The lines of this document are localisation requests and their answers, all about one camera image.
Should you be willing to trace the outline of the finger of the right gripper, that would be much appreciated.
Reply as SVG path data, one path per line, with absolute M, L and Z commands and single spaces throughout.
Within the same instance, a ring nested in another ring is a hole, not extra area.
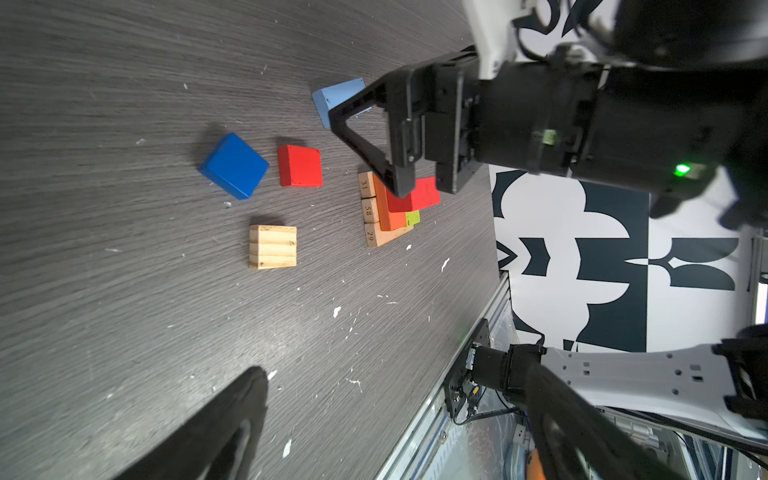
M 398 198 L 415 188 L 417 119 L 412 74 L 390 72 L 334 107 L 332 133 Z

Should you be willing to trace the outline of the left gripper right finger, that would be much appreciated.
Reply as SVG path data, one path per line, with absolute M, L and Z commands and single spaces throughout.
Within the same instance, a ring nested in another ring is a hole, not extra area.
M 528 368 L 526 406 L 547 479 L 679 479 L 549 369 Z

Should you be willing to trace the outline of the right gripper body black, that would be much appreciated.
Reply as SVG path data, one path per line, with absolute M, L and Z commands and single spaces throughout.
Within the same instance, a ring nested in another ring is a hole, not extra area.
M 654 195 L 697 195 L 720 160 L 717 103 L 685 74 L 572 63 L 563 51 L 478 76 L 470 52 L 404 67 L 383 82 L 392 162 L 384 179 L 414 189 L 414 164 L 459 191 L 483 164 L 571 176 Z

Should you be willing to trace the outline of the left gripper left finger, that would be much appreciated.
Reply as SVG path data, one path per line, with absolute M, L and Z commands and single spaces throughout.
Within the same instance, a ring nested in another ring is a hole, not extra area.
M 118 475 L 120 479 L 247 479 L 267 413 L 267 373 L 252 366 Z

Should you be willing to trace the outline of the red arch wood block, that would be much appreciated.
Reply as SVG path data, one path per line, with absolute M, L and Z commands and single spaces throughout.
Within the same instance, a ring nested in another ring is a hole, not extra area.
M 422 210 L 440 203 L 440 192 L 437 189 L 436 178 L 418 178 L 414 189 L 403 198 L 386 191 L 387 206 L 390 212 L 406 213 Z

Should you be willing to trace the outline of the natural wood block long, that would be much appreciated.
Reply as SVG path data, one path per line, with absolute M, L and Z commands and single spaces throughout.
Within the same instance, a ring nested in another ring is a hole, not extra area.
M 363 198 L 361 208 L 365 224 L 376 224 L 380 221 L 377 199 L 375 197 Z
M 373 172 L 361 172 L 357 176 L 360 197 L 362 199 L 374 198 L 376 196 L 375 180 Z
M 413 229 L 413 226 L 405 226 L 396 230 L 385 231 L 381 229 L 379 222 L 364 224 L 366 243 L 371 248 L 383 246 L 411 232 Z

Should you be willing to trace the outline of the lime green wood block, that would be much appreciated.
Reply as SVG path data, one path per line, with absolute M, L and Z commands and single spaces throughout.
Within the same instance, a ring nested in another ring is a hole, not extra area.
M 421 221 L 420 211 L 419 210 L 415 210 L 415 211 L 411 211 L 411 212 L 406 212 L 405 213 L 405 220 L 406 220 L 406 226 L 407 227 L 411 227 L 411 226 L 419 224 L 420 221 Z

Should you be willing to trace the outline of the orange wood block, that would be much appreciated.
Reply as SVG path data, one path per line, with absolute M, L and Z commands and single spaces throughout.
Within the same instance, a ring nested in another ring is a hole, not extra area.
M 394 231 L 405 228 L 407 226 L 405 214 L 402 212 L 391 212 L 389 210 L 387 197 L 388 190 L 376 175 L 373 176 L 373 185 L 376 193 L 380 228 L 383 231 Z

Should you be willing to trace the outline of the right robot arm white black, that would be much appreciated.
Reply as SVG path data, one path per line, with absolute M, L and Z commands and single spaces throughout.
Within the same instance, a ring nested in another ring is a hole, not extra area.
M 458 192 L 482 164 L 649 193 L 658 219 L 724 169 L 722 227 L 767 224 L 767 5 L 467 1 L 473 45 L 380 77 L 329 125 L 399 198 L 434 163 Z

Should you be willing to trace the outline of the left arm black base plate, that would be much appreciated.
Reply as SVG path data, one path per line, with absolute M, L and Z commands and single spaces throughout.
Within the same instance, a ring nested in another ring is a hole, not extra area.
M 459 422 L 462 411 L 466 418 L 473 416 L 484 394 L 485 388 L 472 380 L 472 365 L 476 348 L 490 346 L 489 332 L 488 319 L 482 318 L 459 350 L 442 383 L 446 411 L 455 422 Z

